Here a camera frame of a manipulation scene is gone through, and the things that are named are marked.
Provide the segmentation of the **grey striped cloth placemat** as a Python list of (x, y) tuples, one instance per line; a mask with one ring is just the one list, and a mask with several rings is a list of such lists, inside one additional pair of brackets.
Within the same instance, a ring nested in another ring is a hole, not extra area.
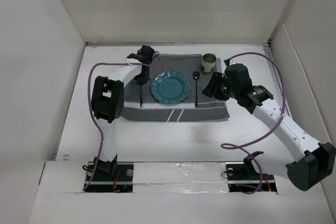
[[(161, 66), (150, 69), (150, 81), (143, 85), (143, 108), (140, 108), (140, 85), (134, 81), (124, 88), (124, 109), (122, 117), (128, 121), (143, 122), (206, 122), (226, 121), (230, 117), (226, 102), (202, 94), (212, 73), (202, 70), (201, 55), (160, 55)], [(189, 81), (189, 95), (180, 103), (163, 104), (156, 100), (150, 89), (156, 76), (166, 71), (183, 74)], [(193, 72), (200, 73), (198, 85), (198, 106), (195, 106), (195, 81)]]

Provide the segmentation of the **black fork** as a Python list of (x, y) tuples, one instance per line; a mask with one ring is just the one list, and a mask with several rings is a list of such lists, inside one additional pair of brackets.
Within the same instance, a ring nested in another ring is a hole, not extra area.
[(143, 92), (142, 92), (143, 84), (140, 85), (140, 108), (143, 108)]

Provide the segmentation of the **black spoon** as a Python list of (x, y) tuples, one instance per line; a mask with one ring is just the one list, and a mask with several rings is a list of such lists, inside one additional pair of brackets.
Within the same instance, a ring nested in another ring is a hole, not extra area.
[(195, 106), (198, 106), (198, 85), (197, 82), (200, 79), (200, 73), (198, 71), (193, 72), (193, 79), (195, 81)]

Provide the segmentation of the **teal ceramic plate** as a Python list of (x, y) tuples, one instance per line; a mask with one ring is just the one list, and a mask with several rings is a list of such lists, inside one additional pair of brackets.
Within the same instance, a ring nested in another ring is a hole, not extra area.
[(150, 89), (153, 97), (160, 103), (176, 104), (189, 95), (190, 85), (183, 74), (166, 71), (154, 78)]

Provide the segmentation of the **beige metal cup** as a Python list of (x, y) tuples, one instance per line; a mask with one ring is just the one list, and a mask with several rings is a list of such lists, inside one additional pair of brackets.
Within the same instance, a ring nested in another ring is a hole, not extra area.
[(216, 56), (214, 54), (204, 54), (202, 56), (202, 69), (206, 73), (213, 71), (216, 66)]

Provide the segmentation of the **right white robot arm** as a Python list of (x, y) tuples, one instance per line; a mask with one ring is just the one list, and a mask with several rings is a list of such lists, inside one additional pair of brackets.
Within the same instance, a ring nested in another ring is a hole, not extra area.
[(323, 144), (316, 140), (294, 122), (265, 87), (252, 84), (243, 64), (227, 66), (224, 73), (214, 72), (202, 93), (217, 100), (236, 100), (238, 105), (262, 121), (290, 152), (290, 159), (254, 152), (252, 157), (256, 160), (243, 165), (247, 178), (254, 179), (262, 171), (284, 177), (299, 190), (307, 191), (332, 174), (335, 147), (330, 142)]

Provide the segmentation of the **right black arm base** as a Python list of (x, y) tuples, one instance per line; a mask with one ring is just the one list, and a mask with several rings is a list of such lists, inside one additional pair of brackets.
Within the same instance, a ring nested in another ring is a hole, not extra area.
[[(250, 194), (254, 192), (260, 183), (260, 171), (254, 167), (253, 157), (263, 152), (257, 151), (246, 156), (243, 161), (226, 162), (226, 170), (222, 172), (222, 177), (228, 182), (230, 193)], [(277, 192), (276, 182), (273, 175), (263, 173), (261, 186), (258, 192)]]

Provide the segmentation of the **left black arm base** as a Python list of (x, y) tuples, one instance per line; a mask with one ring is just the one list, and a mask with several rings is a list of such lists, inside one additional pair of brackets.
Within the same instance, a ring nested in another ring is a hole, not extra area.
[(96, 157), (93, 162), (83, 165), (86, 172), (83, 190), (88, 193), (131, 193), (133, 192), (133, 163), (117, 162), (117, 157), (111, 162), (98, 160), (96, 170)]

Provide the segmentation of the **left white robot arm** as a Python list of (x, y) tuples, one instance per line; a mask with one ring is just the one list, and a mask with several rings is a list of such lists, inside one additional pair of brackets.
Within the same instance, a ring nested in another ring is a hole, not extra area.
[(105, 180), (117, 175), (116, 119), (124, 108), (124, 87), (135, 81), (144, 85), (149, 81), (150, 68), (154, 56), (158, 53), (150, 46), (143, 45), (135, 54), (126, 57), (124, 63), (116, 63), (117, 68), (108, 77), (97, 76), (93, 87), (91, 78), (98, 66), (112, 66), (113, 63), (97, 63), (89, 73), (88, 99), (90, 116), (100, 132), (101, 140), (98, 155), (94, 159), (93, 173)]

